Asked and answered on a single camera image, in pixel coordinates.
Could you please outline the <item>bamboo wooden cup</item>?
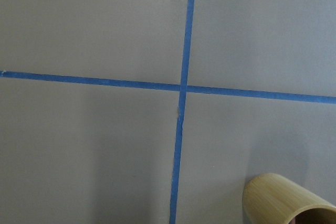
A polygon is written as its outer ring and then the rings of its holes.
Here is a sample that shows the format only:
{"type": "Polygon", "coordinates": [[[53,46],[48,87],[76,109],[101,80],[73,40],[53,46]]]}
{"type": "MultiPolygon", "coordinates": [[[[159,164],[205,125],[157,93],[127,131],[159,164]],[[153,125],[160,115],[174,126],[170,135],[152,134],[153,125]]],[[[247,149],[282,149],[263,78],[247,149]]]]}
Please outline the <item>bamboo wooden cup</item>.
{"type": "Polygon", "coordinates": [[[335,206],[274,173],[251,179],[243,191],[250,223],[335,223],[335,206]]]}

